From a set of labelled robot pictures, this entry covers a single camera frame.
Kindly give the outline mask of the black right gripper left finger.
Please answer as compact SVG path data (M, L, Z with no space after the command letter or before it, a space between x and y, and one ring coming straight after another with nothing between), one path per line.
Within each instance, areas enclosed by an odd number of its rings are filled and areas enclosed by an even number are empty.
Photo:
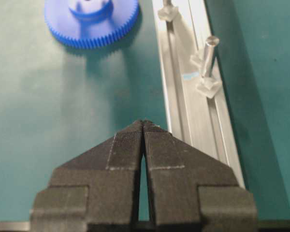
M34 200L33 232L130 232L137 221L143 123L57 167Z

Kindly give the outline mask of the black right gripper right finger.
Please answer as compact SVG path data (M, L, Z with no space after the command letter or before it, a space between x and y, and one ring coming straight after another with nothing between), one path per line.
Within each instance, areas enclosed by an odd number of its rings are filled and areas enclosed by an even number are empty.
M144 122L149 199L159 232L255 232L253 195L231 167Z

